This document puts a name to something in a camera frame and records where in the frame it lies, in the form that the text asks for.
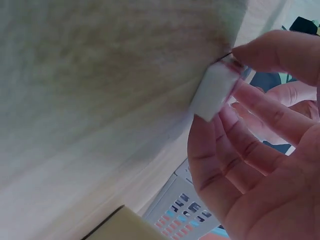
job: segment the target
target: black object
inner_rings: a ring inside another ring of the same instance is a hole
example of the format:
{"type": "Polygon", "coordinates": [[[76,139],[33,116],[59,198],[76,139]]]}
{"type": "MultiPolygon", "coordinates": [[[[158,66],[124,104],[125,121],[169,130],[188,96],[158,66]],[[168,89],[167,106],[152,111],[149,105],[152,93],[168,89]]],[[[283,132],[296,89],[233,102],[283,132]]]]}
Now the black object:
{"type": "Polygon", "coordinates": [[[318,26],[316,26],[312,21],[298,16],[290,27],[290,31],[317,35],[318,26]]]}

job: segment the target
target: white eraser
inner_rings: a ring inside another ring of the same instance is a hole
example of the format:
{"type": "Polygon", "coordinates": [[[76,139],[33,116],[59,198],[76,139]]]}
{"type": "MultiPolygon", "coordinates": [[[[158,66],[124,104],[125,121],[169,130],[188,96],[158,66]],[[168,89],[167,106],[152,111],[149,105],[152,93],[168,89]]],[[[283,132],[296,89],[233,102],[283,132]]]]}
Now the white eraser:
{"type": "Polygon", "coordinates": [[[230,63],[219,61],[209,66],[191,102],[191,111],[210,122],[229,99],[240,77],[230,63]]]}

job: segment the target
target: hand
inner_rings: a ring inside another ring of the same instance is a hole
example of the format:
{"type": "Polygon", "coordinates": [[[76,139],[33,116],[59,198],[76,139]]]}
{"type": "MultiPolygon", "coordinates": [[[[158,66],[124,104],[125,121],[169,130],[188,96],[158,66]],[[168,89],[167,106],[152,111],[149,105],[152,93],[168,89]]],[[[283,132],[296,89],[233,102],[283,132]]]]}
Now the hand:
{"type": "MultiPolygon", "coordinates": [[[[233,52],[257,71],[318,84],[316,36],[273,31],[233,52]]],[[[229,106],[210,123],[195,116],[188,158],[197,193],[233,240],[320,239],[320,125],[248,84],[234,96],[296,150],[261,143],[229,106]]]]}
{"type": "MultiPolygon", "coordinates": [[[[315,86],[309,86],[301,81],[294,81],[278,85],[270,89],[266,95],[312,120],[317,122],[320,120],[316,102],[317,88],[315,86]]],[[[270,130],[263,121],[250,113],[239,102],[233,103],[232,107],[243,118],[249,130],[260,140],[268,141],[273,145],[287,144],[284,139],[270,130]]]]}

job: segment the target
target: beige object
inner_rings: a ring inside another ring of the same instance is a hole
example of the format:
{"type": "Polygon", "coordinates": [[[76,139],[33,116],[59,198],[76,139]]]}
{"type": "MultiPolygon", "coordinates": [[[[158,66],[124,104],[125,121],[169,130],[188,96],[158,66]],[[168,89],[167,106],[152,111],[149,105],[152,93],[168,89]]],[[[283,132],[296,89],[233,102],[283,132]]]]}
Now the beige object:
{"type": "Polygon", "coordinates": [[[203,71],[286,0],[0,3],[0,239],[78,240],[186,158],[203,71]]]}
{"type": "Polygon", "coordinates": [[[85,240],[167,240],[127,207],[114,212],[85,240]]]}

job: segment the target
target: wooden table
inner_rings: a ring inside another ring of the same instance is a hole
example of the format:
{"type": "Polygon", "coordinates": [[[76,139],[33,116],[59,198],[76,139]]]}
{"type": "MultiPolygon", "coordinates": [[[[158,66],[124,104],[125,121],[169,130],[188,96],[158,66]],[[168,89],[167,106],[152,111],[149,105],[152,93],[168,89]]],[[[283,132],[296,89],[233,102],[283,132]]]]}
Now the wooden table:
{"type": "Polygon", "coordinates": [[[79,240],[186,158],[206,66],[286,0],[0,3],[0,239],[79,240]]]}

